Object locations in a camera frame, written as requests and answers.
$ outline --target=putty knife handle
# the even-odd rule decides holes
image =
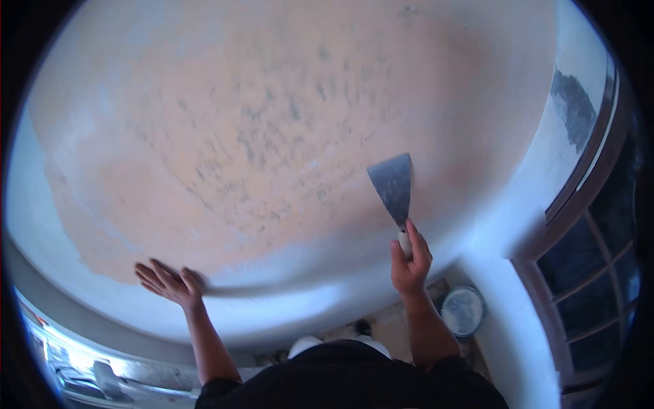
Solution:
[[[413,251],[411,250],[411,240],[409,240],[409,234],[406,230],[400,230],[398,234],[398,241],[400,242],[400,247],[404,252],[404,258],[411,260],[413,258]]]

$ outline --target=metal blade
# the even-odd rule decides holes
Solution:
[[[406,227],[411,201],[411,157],[408,153],[368,168],[372,181],[386,210],[400,228]]]

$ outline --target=left hand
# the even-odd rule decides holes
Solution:
[[[153,258],[152,268],[137,263],[134,274],[141,280],[146,290],[179,304],[184,311],[190,311],[202,305],[202,289],[189,269],[182,269],[181,279],[173,277]]]

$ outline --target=window pane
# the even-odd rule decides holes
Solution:
[[[629,315],[627,316],[627,328],[631,328],[631,323],[634,322],[634,315],[636,315],[636,310],[629,312]]]
[[[633,247],[615,263],[617,280],[620,282],[620,292],[625,305],[638,298],[640,291],[640,274],[636,264]]]
[[[611,277],[603,273],[579,292],[557,304],[568,337],[617,317]]]
[[[611,255],[625,248],[633,235],[632,199],[639,167],[636,144],[627,136],[615,167],[589,207]]]
[[[570,353],[575,370],[592,369],[612,363],[620,354],[618,324],[571,343]]]
[[[605,265],[583,217],[536,263],[555,296],[575,287]]]

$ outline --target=wrist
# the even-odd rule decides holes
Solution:
[[[429,293],[425,287],[415,291],[400,293],[400,298],[402,299],[402,302],[405,306],[408,304],[423,303],[427,300],[431,302],[431,298],[429,297]]]
[[[200,299],[197,302],[194,302],[192,304],[183,305],[181,307],[182,307],[182,310],[184,310],[184,314],[187,317],[191,316],[191,315],[196,315],[196,314],[201,313],[202,311],[205,310],[204,302],[202,301],[202,299]]]

